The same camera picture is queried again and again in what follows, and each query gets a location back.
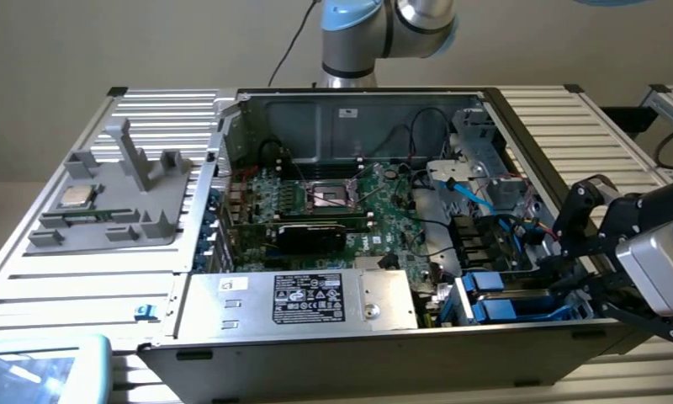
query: processor chip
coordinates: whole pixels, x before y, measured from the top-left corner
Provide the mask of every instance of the processor chip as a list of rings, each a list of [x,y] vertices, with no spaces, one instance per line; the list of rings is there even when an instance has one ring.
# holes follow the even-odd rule
[[[87,208],[91,205],[94,192],[94,185],[71,185],[66,187],[56,207],[60,209]]]

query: cpu socket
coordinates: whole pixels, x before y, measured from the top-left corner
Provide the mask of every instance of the cpu socket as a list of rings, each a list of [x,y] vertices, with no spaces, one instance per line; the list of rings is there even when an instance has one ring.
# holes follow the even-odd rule
[[[341,180],[307,184],[306,202],[315,209],[350,208],[355,200],[355,181]]]

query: blue clip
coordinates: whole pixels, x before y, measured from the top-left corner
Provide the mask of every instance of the blue clip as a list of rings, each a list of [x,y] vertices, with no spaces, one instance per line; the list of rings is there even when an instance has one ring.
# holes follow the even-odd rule
[[[156,306],[154,305],[140,305],[134,309],[134,321],[150,321],[156,320]]]
[[[498,272],[475,272],[469,275],[473,277],[479,292],[501,292],[503,290],[503,281]]]
[[[469,272],[462,280],[466,292],[501,292],[503,290],[503,281],[498,272]]]
[[[515,319],[509,299],[479,300],[470,309],[477,322],[509,322]]]

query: screen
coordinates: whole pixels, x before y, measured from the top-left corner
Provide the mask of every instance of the screen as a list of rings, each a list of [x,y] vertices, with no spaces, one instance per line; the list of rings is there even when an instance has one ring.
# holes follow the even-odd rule
[[[59,401],[75,349],[0,354],[0,404]]]

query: warning label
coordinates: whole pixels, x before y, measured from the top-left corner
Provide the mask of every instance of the warning label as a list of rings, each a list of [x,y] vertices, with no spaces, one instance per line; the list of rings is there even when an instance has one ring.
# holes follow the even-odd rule
[[[341,274],[275,275],[271,319],[277,324],[342,322]]]

